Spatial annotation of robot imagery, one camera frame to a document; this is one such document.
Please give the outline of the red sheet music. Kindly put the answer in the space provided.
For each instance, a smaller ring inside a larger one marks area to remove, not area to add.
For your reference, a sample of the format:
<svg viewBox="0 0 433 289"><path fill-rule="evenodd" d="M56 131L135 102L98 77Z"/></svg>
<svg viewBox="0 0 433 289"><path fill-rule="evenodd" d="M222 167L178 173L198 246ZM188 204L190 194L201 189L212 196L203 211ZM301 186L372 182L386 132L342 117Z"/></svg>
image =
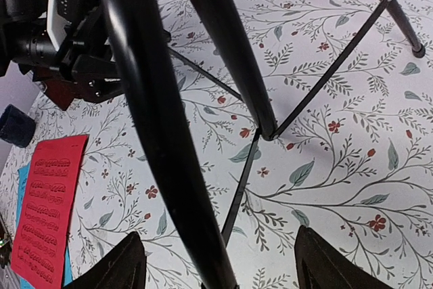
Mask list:
<svg viewBox="0 0 433 289"><path fill-rule="evenodd" d="M61 288L87 135L37 144L12 249L12 269L34 288Z"/></svg>

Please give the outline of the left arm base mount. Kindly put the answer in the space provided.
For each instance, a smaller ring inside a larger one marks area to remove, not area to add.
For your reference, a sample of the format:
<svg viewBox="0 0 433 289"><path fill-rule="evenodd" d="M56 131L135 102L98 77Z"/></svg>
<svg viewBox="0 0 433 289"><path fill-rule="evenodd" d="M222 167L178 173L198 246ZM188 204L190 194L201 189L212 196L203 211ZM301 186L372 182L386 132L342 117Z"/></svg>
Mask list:
<svg viewBox="0 0 433 289"><path fill-rule="evenodd" d="M3 217L1 217L0 226L0 264L4 269L10 263L10 255L12 253L12 238L6 228Z"/></svg>

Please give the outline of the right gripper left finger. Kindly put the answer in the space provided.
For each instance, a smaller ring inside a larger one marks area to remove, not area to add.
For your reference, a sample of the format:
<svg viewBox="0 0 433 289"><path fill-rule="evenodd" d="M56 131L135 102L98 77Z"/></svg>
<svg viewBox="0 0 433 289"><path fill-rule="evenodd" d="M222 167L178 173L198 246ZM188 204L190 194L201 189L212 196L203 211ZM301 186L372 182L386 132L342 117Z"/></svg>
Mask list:
<svg viewBox="0 0 433 289"><path fill-rule="evenodd" d="M129 233L88 272L66 288L144 289L146 279L145 249L136 231Z"/></svg>

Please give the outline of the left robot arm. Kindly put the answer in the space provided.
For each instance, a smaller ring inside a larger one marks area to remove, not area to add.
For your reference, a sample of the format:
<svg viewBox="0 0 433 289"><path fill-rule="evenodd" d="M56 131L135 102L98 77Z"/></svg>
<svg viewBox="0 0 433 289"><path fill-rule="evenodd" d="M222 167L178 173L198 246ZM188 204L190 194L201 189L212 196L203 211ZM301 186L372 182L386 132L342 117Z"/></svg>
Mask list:
<svg viewBox="0 0 433 289"><path fill-rule="evenodd" d="M66 110L123 93L99 0L1 0L1 75L11 62Z"/></svg>

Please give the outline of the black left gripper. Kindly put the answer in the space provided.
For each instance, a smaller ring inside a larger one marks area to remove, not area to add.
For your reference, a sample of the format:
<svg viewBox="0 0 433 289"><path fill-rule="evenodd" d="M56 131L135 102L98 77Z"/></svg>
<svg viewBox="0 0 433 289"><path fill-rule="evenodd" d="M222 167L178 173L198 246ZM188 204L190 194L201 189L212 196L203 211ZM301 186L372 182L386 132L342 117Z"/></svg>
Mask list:
<svg viewBox="0 0 433 289"><path fill-rule="evenodd" d="M69 28L65 41L55 50L51 69L76 84L76 98L105 102L123 94L122 84L111 60L100 0L78 26Z"/></svg>

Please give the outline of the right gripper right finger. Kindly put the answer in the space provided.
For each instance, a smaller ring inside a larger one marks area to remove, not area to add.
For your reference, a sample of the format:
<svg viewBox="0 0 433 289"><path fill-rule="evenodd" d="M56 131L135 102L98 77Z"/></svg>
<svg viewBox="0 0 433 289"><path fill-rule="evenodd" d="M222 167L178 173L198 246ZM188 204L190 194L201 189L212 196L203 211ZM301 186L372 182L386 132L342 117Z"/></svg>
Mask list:
<svg viewBox="0 0 433 289"><path fill-rule="evenodd" d="M310 227L299 227L294 254L300 288L389 288L352 264Z"/></svg>

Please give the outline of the black music stand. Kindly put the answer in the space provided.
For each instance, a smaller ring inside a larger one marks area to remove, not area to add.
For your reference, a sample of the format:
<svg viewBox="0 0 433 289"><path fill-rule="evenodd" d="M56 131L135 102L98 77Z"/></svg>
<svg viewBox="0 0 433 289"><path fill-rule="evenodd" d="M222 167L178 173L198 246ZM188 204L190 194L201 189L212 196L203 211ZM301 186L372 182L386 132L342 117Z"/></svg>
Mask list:
<svg viewBox="0 0 433 289"><path fill-rule="evenodd" d="M260 140L228 253L240 288L298 288L294 243L312 227L350 262L392 288L432 288L432 0L398 0L426 44L416 59L388 14L275 141ZM158 0L176 51L235 88L188 0ZM277 119L311 90L376 0L235 0ZM173 60L208 196L219 225L255 126L245 105ZM100 168L86 221L85 269L135 230L146 288L197 288L138 139Z"/></svg>

